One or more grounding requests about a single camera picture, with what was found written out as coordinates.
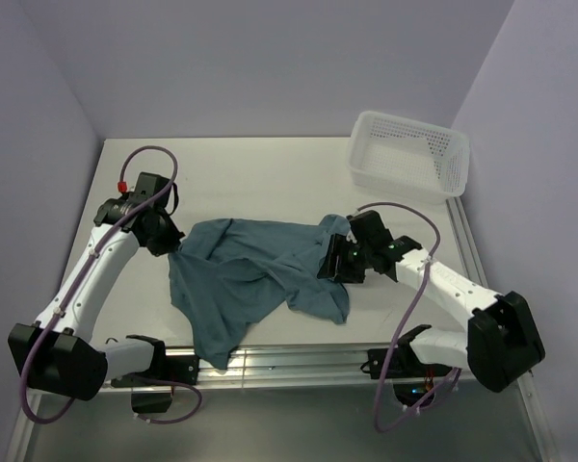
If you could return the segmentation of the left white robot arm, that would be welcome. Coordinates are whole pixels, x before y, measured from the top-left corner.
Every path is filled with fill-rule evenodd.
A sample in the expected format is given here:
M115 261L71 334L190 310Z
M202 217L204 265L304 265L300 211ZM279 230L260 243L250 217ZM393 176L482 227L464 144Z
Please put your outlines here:
M33 323L18 323L9 335L20 393L36 389L87 401L108 380L165 379L163 341L144 335L101 347L90 341L110 291L138 250L162 256L178 248L184 235L171 220L168 201L167 194L129 192L98 209L87 246L61 289Z

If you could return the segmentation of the teal blue t shirt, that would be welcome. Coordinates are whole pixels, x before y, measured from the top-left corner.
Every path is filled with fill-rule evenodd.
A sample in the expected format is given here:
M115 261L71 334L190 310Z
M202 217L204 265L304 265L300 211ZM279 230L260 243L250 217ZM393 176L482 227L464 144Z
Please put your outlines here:
M171 304L189 321L196 354L224 370L250 327L286 304L342 325L350 314L343 285L317 274L346 218L317 224L217 218L197 223L169 260Z

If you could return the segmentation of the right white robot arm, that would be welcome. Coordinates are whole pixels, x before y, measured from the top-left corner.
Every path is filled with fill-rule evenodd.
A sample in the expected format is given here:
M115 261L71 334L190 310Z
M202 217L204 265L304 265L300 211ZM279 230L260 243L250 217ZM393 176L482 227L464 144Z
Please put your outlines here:
M480 384L499 393L540 363L545 348L526 299L484 288L437 262L408 236L379 248L331 237L319 277L361 284L367 270L416 290L447 312L460 331L421 324L401 336L391 365L410 375L428 366L469 370Z

